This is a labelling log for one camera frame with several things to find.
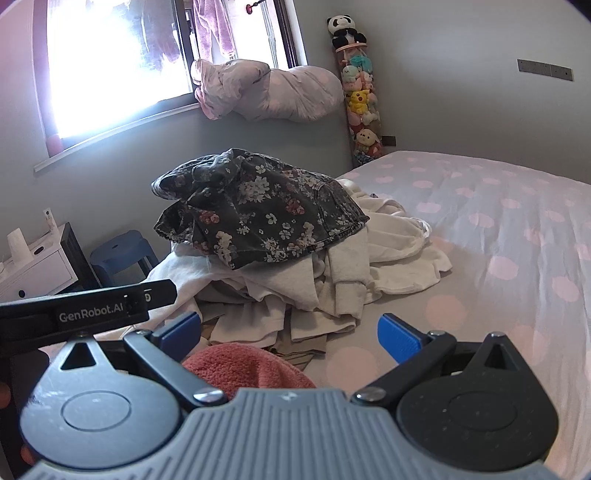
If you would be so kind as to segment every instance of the floral jacket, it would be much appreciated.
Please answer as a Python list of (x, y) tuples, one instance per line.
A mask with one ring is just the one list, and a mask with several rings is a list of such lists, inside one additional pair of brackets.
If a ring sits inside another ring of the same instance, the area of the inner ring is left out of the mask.
[(160, 236), (232, 269), (307, 255), (369, 220), (335, 179), (237, 148), (178, 166), (152, 191), (177, 200), (154, 226)]

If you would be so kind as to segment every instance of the screw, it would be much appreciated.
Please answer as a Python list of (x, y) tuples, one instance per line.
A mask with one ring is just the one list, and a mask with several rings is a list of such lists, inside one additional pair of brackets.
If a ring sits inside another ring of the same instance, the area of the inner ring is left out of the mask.
[(380, 387), (363, 387), (353, 396), (363, 403), (376, 403), (386, 398), (386, 391)]
[(206, 387), (196, 391), (193, 394), (193, 398), (199, 403), (211, 404), (217, 403), (224, 398), (224, 392), (219, 388)]

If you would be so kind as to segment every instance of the blue stool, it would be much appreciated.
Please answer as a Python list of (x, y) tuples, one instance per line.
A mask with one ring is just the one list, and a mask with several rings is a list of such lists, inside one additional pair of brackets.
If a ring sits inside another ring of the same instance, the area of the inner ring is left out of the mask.
[(139, 264), (147, 277), (152, 268), (146, 258), (152, 268), (158, 265), (150, 243), (137, 230), (130, 230), (95, 248), (90, 254), (90, 264), (103, 287), (114, 287), (113, 275), (134, 263)]

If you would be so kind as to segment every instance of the white drawer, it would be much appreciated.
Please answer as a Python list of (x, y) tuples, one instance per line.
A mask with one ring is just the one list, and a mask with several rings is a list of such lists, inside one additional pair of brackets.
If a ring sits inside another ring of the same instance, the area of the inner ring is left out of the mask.
[(71, 283), (70, 273), (59, 252), (55, 252), (24, 271), (0, 292), (0, 302), (30, 299), (56, 293)]

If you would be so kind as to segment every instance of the black circular disc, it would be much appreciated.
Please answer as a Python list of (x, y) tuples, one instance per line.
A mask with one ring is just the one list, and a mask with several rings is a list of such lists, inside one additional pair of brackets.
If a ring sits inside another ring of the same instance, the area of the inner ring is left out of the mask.
[(21, 431), (37, 456), (72, 469), (115, 468), (155, 452), (180, 425), (177, 400), (156, 382), (113, 372), (92, 384), (31, 397)]
[(509, 471), (544, 458), (558, 428), (535, 378), (500, 369), (419, 384), (403, 396), (396, 420), (424, 453), (479, 472)]

